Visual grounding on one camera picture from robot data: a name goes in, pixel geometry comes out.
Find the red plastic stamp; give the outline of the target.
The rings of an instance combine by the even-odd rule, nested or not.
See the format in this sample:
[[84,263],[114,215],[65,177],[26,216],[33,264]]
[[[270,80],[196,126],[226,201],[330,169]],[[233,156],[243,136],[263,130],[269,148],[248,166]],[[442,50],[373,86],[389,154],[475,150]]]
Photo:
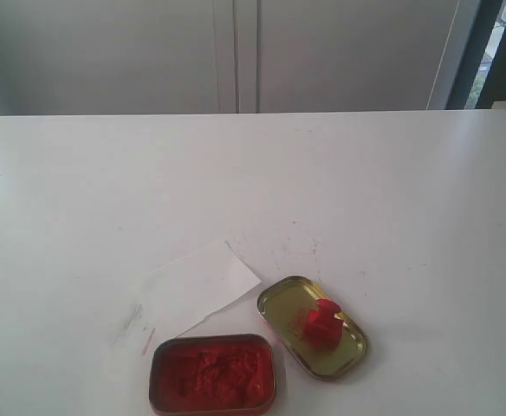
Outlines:
[[343,323],[336,315],[341,307],[328,299],[317,299],[316,309],[310,309],[303,326],[303,337],[316,348],[336,348],[343,334]]

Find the red ink pad tin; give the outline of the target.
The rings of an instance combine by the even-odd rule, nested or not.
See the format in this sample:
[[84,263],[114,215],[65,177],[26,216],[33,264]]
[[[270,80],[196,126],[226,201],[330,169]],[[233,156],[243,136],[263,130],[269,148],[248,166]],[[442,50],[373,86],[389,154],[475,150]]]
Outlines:
[[263,415],[275,398],[274,355],[260,335],[174,338],[152,357],[156,415]]

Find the gold metal tin lid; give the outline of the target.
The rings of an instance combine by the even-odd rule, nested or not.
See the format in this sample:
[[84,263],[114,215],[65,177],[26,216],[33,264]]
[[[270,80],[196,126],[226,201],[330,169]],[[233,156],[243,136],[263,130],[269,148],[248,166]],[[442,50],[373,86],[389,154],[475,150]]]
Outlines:
[[303,276],[288,276],[264,290],[257,309],[283,346],[304,370],[318,380],[336,380],[360,362],[367,352],[367,337],[341,310],[343,334],[336,348],[316,348],[303,337],[303,326],[317,299],[334,301],[319,285]]

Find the white paper sheet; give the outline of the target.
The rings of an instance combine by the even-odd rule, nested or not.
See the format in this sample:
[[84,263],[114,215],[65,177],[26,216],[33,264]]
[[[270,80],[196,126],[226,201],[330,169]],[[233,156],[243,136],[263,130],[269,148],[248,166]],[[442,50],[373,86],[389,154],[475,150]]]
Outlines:
[[155,270],[139,286],[130,336],[182,335],[260,283],[226,242],[208,244]]

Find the white cabinet doors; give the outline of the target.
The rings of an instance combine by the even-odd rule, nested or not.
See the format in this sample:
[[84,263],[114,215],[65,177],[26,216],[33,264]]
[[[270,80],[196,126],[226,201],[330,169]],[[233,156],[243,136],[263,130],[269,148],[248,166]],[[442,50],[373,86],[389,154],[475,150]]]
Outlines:
[[476,1],[0,1],[0,115],[442,109]]

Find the dark window frame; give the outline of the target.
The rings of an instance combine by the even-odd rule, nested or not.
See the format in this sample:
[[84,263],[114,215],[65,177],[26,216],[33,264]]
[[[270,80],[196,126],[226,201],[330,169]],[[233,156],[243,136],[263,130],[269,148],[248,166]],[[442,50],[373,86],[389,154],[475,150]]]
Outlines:
[[[485,54],[485,46],[492,34],[493,23],[500,14],[501,1],[480,1],[470,28],[468,42],[454,78],[445,108],[465,108],[470,90],[477,78],[478,68]],[[476,101],[477,109],[490,109],[497,101],[506,101],[506,26],[492,58],[489,72]]]

